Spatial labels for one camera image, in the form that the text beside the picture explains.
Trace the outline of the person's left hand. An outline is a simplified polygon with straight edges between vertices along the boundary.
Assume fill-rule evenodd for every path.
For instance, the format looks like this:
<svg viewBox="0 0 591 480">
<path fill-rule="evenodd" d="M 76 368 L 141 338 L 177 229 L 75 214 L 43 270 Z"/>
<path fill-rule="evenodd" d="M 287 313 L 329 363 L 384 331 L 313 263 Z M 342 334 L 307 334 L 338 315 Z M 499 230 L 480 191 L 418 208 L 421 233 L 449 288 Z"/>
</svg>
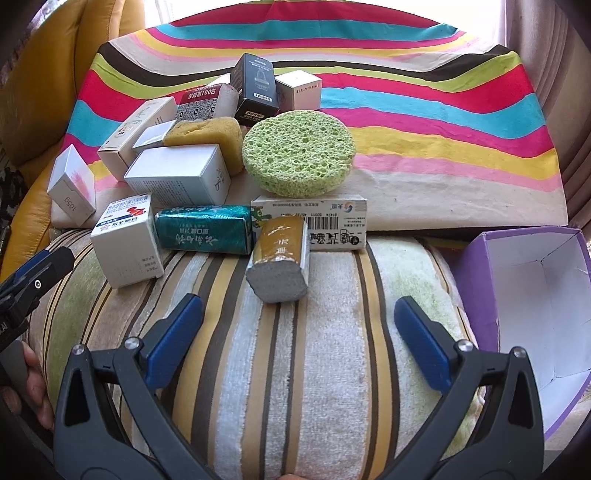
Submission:
<svg viewBox="0 0 591 480">
<path fill-rule="evenodd" d="M 17 340 L 17 344 L 21 347 L 20 358 L 24 360 L 27 370 L 24 398 L 31 402 L 31 408 L 35 412 L 39 424 L 53 432 L 54 413 L 47 395 L 46 383 L 41 373 L 39 359 L 26 342 Z M 17 392 L 4 380 L 1 381 L 1 397 L 13 414 L 19 415 L 21 413 L 22 402 Z"/>
</svg>

